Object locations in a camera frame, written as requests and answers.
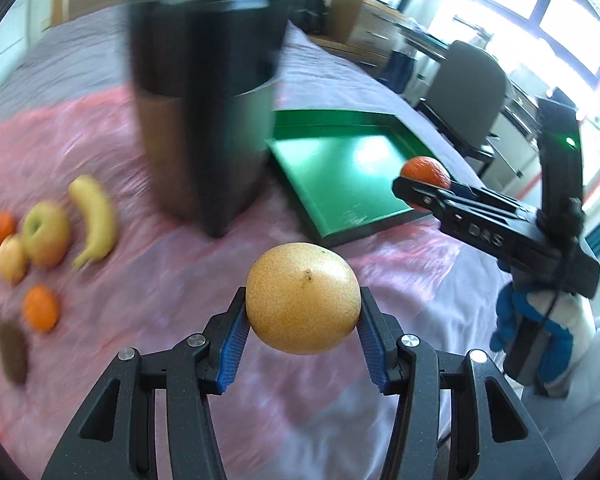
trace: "kiwi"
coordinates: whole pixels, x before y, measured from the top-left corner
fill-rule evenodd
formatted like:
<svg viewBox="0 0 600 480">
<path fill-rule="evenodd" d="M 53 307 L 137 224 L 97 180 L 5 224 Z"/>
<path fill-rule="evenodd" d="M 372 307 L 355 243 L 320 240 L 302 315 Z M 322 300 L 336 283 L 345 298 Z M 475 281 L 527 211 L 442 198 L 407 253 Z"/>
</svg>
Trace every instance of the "kiwi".
<svg viewBox="0 0 600 480">
<path fill-rule="evenodd" d="M 29 368 L 27 339 L 14 320 L 0 323 L 0 357 L 7 379 L 13 384 L 24 384 Z"/>
</svg>

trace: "glove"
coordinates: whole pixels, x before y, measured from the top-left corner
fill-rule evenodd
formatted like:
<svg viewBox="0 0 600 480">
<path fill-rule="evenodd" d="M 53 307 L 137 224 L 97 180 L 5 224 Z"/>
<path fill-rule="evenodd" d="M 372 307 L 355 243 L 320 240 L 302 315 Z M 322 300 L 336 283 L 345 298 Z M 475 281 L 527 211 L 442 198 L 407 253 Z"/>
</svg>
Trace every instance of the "glove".
<svg viewBox="0 0 600 480">
<path fill-rule="evenodd" d="M 504 286 L 496 303 L 497 330 L 491 336 L 494 352 L 505 350 L 516 336 L 516 313 L 541 322 L 554 298 L 554 290 L 538 287 Z M 589 301 L 561 292 L 544 325 L 552 338 L 538 368 L 538 377 L 551 397 L 566 393 L 570 370 L 589 349 L 596 334 Z"/>
</svg>

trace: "metal screw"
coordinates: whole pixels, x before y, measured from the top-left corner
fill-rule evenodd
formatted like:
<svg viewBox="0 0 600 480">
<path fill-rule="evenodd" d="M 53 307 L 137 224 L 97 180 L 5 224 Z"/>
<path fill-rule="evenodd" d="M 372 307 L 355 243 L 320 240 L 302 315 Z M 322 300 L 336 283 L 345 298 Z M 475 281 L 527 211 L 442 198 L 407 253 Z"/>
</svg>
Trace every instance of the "metal screw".
<svg viewBox="0 0 600 480">
<path fill-rule="evenodd" d="M 487 362 L 488 359 L 487 354 L 485 354 L 482 350 L 471 350 L 469 352 L 469 358 L 474 363 L 480 364 Z"/>
<path fill-rule="evenodd" d="M 134 355 L 136 355 L 136 351 L 133 348 L 123 348 L 118 352 L 118 359 L 121 361 L 129 361 Z"/>
<path fill-rule="evenodd" d="M 190 335 L 187 339 L 189 346 L 202 346 L 204 343 L 206 343 L 206 338 L 202 334 Z"/>
<path fill-rule="evenodd" d="M 400 341 L 402 341 L 402 344 L 405 346 L 418 346 L 420 344 L 420 340 L 418 339 L 418 336 L 413 335 L 413 334 L 405 334 L 400 338 Z"/>
</svg>

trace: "orange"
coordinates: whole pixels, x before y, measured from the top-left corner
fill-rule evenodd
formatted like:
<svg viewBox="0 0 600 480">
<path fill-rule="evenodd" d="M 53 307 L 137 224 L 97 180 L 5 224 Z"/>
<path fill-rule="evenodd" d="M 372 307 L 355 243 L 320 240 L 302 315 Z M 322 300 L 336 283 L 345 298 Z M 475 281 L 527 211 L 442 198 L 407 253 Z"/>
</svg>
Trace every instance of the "orange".
<svg viewBox="0 0 600 480">
<path fill-rule="evenodd" d="M 46 286 L 35 285 L 24 297 L 22 315 L 30 327 L 49 332 L 60 317 L 58 298 Z"/>
<path fill-rule="evenodd" d="M 430 184 L 431 186 L 451 189 L 451 177 L 449 177 L 448 171 L 435 158 L 431 158 L 430 156 L 414 156 L 410 158 L 400 170 L 400 176 L 417 180 L 424 184 Z M 426 211 L 426 209 L 419 206 L 408 205 L 416 211 Z"/>
<path fill-rule="evenodd" d="M 0 211 L 0 244 L 7 236 L 16 234 L 16 219 L 11 213 Z"/>
</svg>

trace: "grapefruit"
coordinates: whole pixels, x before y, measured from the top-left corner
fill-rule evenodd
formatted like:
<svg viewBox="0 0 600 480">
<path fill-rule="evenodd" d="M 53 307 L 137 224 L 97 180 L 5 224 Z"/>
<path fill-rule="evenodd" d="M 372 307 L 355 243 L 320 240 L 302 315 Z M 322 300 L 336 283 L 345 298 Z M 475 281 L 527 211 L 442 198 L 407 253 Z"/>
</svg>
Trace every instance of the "grapefruit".
<svg viewBox="0 0 600 480">
<path fill-rule="evenodd" d="M 270 249 L 247 277 L 246 311 L 260 340 L 289 354 L 337 346 L 360 316 L 360 286 L 349 264 L 313 244 Z"/>
</svg>

